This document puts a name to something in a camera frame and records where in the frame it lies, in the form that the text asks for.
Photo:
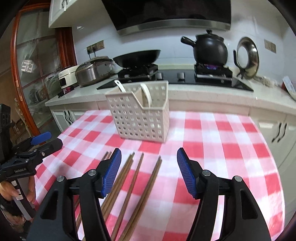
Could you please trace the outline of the person's left hand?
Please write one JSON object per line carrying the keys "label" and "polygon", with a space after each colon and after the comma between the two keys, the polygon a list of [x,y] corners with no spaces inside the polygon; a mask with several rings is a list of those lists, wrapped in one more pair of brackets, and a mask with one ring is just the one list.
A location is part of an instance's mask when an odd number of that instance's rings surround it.
{"label": "person's left hand", "polygon": [[[34,204],[36,200],[36,189],[35,179],[33,176],[29,177],[28,188],[29,191],[27,193],[27,200]],[[1,196],[6,200],[11,201],[13,197],[18,196],[18,192],[10,182],[3,181],[1,182]]]}

